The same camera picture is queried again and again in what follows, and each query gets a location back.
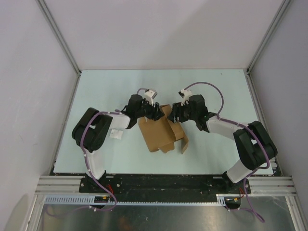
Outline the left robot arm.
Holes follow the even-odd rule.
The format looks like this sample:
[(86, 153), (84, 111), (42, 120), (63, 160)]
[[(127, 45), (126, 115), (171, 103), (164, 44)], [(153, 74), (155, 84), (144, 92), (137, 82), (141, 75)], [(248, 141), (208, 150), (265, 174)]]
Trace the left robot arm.
[(72, 131), (72, 138), (83, 152), (87, 174), (91, 177), (89, 186), (95, 192), (106, 188), (103, 154), (100, 151), (109, 130), (131, 129), (139, 118), (145, 117), (157, 121), (164, 116), (160, 104), (151, 97), (131, 95), (128, 104), (122, 110), (114, 112), (98, 111), (88, 108)]

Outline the brown cardboard box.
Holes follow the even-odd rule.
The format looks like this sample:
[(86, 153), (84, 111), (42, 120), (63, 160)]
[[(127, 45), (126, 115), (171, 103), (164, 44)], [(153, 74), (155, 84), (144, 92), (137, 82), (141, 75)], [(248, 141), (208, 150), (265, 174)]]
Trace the brown cardboard box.
[(189, 139), (179, 122), (173, 123), (168, 120), (171, 113), (169, 104), (160, 107), (163, 117), (154, 121), (142, 117), (138, 125), (150, 152), (162, 151), (167, 153), (175, 149), (175, 142), (181, 141), (180, 153), (183, 154), (187, 148)]

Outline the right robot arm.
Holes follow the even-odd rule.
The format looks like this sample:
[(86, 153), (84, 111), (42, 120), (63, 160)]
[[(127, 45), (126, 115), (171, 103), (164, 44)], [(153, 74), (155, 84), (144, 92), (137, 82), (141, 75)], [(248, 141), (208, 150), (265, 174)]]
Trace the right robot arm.
[(235, 142), (239, 160), (222, 174), (221, 184), (217, 186), (227, 193), (235, 192), (239, 182), (259, 169), (268, 169), (270, 159), (278, 153), (261, 122), (243, 124), (222, 118), (218, 113), (208, 111), (200, 94), (189, 96), (184, 102), (173, 103), (167, 118), (173, 123), (192, 120), (200, 131), (215, 133)]

